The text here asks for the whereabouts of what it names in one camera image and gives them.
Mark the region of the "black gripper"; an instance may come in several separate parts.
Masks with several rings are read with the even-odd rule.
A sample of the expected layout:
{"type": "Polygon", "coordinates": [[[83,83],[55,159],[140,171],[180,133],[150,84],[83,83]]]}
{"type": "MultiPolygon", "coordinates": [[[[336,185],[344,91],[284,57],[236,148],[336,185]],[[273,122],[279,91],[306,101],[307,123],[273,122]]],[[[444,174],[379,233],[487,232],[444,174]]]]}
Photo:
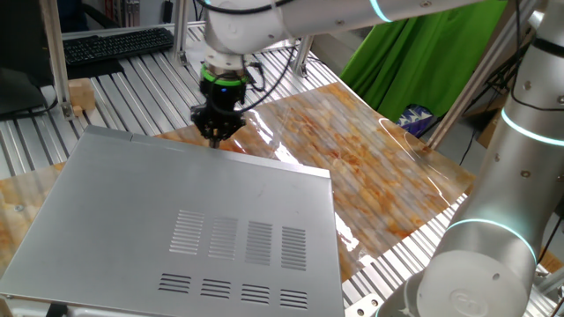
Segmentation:
{"type": "Polygon", "coordinates": [[[190,119],[210,147],[219,147],[222,141],[229,139],[246,124],[241,110],[235,109],[237,103],[244,102],[246,84],[241,80],[201,80],[200,92],[206,97],[206,105],[192,107],[190,119]],[[217,115],[215,136],[208,107],[220,112],[217,115]]]}

